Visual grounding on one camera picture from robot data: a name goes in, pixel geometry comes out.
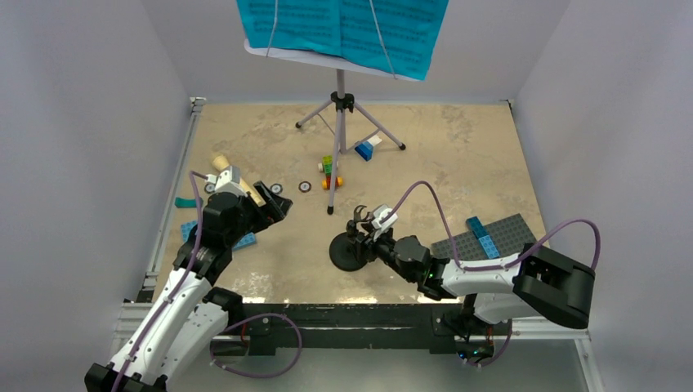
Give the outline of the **black microphone desk stand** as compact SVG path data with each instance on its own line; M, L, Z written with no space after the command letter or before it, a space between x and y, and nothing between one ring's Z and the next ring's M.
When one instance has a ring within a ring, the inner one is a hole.
M335 236L329 245L329 258L341 271L355 272L374 261L369 234L358 228L358 224L369 223L370 213L367 212L366 217L361 215L365 208L365 205L355 207L346 231Z

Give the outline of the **cream microphone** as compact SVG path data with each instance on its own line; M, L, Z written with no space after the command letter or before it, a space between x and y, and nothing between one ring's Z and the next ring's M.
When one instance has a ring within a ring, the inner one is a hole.
M242 178L240 169L231 165L224 154L215 155L212 158L212 166L217 170L216 179L213 181L215 193L227 192L246 196L259 207L266 204L260 194Z

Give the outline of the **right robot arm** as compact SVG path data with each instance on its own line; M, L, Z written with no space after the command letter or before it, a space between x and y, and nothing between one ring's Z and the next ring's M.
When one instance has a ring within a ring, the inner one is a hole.
M537 243L527 243L510 256L460 262L432 256L413 235L395 240L384 234L357 245L361 259L380 259L429 299L474 296L475 301L458 312L469 332L534 316L562 327L588 327L594 269Z

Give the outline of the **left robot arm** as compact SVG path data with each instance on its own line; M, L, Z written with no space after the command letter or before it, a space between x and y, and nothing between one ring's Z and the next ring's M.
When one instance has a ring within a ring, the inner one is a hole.
M166 391L215 335L243 326L242 297L215 283L240 239L282 221L293 205L260 181L253 187L263 205L221 191L198 207L198 223L179 248L164 289L119 352L106 365L92 364L87 390Z

